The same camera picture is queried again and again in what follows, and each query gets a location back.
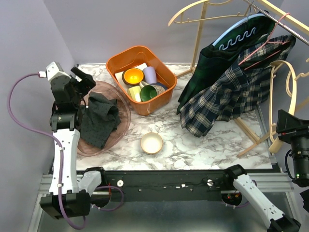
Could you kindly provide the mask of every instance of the orange bin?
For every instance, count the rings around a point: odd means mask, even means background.
[[[147,66],[153,66],[156,72],[157,82],[164,84],[168,89],[149,101],[138,102],[133,100],[119,84],[115,77],[115,73],[136,67],[142,63],[146,63]],[[173,89],[177,84],[176,76],[155,56],[155,54],[144,46],[135,46],[113,56],[107,61],[106,69],[111,74],[115,84],[121,88],[129,99],[130,104],[139,115],[149,115],[166,105],[170,101]]]

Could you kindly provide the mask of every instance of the wooden clothes rack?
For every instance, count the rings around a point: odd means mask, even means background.
[[[220,18],[229,18],[229,17],[246,17],[249,16],[251,14],[255,14],[257,11],[263,13],[266,17],[272,19],[274,22],[278,23],[278,25],[282,28],[284,28],[285,30],[287,30],[288,32],[290,32],[292,35],[294,35],[296,38],[298,38],[299,40],[301,40],[303,43],[305,43],[306,45],[309,46],[309,41],[306,40],[304,37],[302,37],[301,35],[299,35],[298,33],[296,33],[295,31],[293,31],[292,29],[290,29],[288,26],[286,26],[285,24],[283,24],[282,22],[278,22],[274,17],[272,17],[268,12],[260,9],[259,7],[257,7],[256,5],[254,5],[254,2],[258,2],[261,5],[263,5],[265,8],[267,8],[267,10],[275,13],[276,15],[282,17],[284,15],[286,15],[286,12],[282,11],[280,8],[276,7],[275,5],[271,4],[269,1],[267,0],[243,0],[244,2],[248,3],[249,6],[246,9],[246,11],[241,14],[240,12],[238,12],[237,14],[232,14],[232,15],[224,15],[224,16],[217,16],[217,17],[211,17],[211,18],[206,18],[206,12],[207,12],[207,8],[208,6],[221,6],[227,3],[232,2],[232,0],[226,0],[224,2],[220,2],[220,3],[213,3],[210,2],[210,0],[199,0],[196,2],[191,3],[190,5],[187,5],[186,7],[182,8],[181,10],[179,10],[169,21],[168,26],[170,26],[172,23],[175,24],[186,24],[186,23],[198,23],[197,26],[197,35],[196,35],[196,40],[195,40],[195,47],[194,47],[194,51],[193,51],[193,58],[192,58],[192,62],[190,65],[190,69],[180,73],[177,75],[177,78],[182,77],[184,75],[187,75],[189,73],[194,73],[195,71],[195,64],[196,64],[196,59],[197,59],[197,53],[198,53],[198,48],[199,48],[199,44],[200,44],[200,39],[201,39],[201,34],[203,31],[203,23],[204,21],[209,21],[209,20],[215,20],[215,19],[220,19]],[[197,6],[201,4],[201,13],[200,13],[200,18],[199,19],[194,19],[194,20],[190,20],[190,18],[187,18],[186,20],[183,19],[183,15],[184,12],[187,11],[188,9],[190,9],[191,7]],[[294,27],[296,27],[297,29],[301,30],[302,32],[306,33],[307,35],[309,35],[309,27],[305,24],[303,24],[302,22],[298,21],[297,19],[295,19],[294,17],[292,17],[291,15],[286,15],[284,17],[284,20],[291,23],[291,25],[293,25]],[[271,81],[273,81],[273,78],[276,76],[275,73],[276,71],[283,65],[284,63],[275,63],[273,62],[273,76]],[[293,68],[291,69],[291,65],[290,64],[286,64],[289,68],[290,68],[290,72],[288,74],[288,78],[290,79],[290,75],[292,75],[292,82],[293,82],[293,92],[290,92],[287,89],[287,94],[291,97],[291,106],[290,109],[294,108],[294,111],[291,113],[294,114],[294,112],[300,110],[301,108],[303,108],[306,104],[309,103],[309,97],[304,100],[301,104],[299,104],[298,106],[296,106],[296,89],[294,89],[296,86],[296,80],[299,77],[305,77],[308,76],[309,73],[307,74],[303,74],[301,73],[300,75],[298,75],[297,77],[295,76],[295,72],[293,73]],[[271,86],[271,90],[270,90],[270,98],[271,98],[271,107],[270,107],[270,114],[272,115],[272,86]],[[273,142],[272,146],[269,148],[270,152],[277,152],[279,150],[279,148],[281,147],[281,141],[278,139],[273,139],[273,135],[276,133],[274,130],[275,124],[272,122],[272,116],[270,116],[269,121],[270,121],[270,131],[268,133],[266,133],[262,138],[259,138],[251,129],[250,127],[241,119],[241,118],[236,118],[234,119],[235,123],[245,132],[245,134],[253,141],[253,145],[249,148],[247,148],[246,150],[244,150],[243,152],[241,152],[240,154],[238,154],[238,157],[245,154],[246,152],[248,152],[249,150],[253,149],[254,147],[256,147],[257,145],[259,145],[260,143],[262,143],[264,140],[266,140],[268,137],[271,138],[271,141]]]

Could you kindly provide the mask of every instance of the white bowl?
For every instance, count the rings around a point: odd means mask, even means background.
[[[154,154],[159,152],[163,146],[162,137],[157,133],[147,133],[140,140],[140,146],[144,152]]]

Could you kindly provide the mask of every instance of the white marble surface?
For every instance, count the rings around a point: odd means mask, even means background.
[[[189,69],[186,65],[167,66],[175,74]],[[94,80],[113,84],[105,65],[80,65],[79,68],[93,75]],[[93,157],[78,155],[77,170],[95,166],[103,166],[105,170],[225,169],[234,164],[241,164],[246,169],[270,169],[264,143],[237,158],[240,151],[253,143],[233,120],[217,121],[207,136],[201,138],[181,129],[180,117],[176,115],[177,100],[191,76],[188,74],[178,79],[169,104],[151,115],[140,116],[132,110],[131,124],[124,138],[103,154]],[[262,135],[255,111],[241,118],[258,136]],[[140,147],[141,137],[148,132],[159,133],[163,138],[163,148],[157,154],[146,154]]]

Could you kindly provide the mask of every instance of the blue hanger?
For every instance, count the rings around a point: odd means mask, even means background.
[[[266,16],[263,15],[262,13],[257,13],[257,14],[250,15],[249,17],[246,17],[246,18],[240,20],[239,22],[237,22],[237,23],[235,23],[233,26],[231,26],[229,29],[227,29],[215,42],[213,42],[212,45],[213,45],[213,46],[216,46],[216,45],[220,42],[220,40],[221,40],[224,36],[226,36],[231,30],[233,30],[234,28],[238,27],[239,25],[241,25],[241,24],[247,22],[249,19],[255,18],[255,17],[259,17],[259,16],[264,16],[264,17],[266,17]],[[249,31],[245,31],[245,33],[243,34],[243,36],[241,36],[241,35],[236,36],[234,42],[233,42],[232,39],[230,39],[230,40],[227,42],[227,46],[224,47],[224,44],[222,44],[222,45],[219,46],[219,50],[226,50],[229,46],[235,45],[237,42],[242,41],[245,37],[246,37],[246,38],[250,37],[252,34],[255,34],[255,30],[256,30],[256,28],[254,27],[254,28],[251,29],[250,32],[249,32]]]

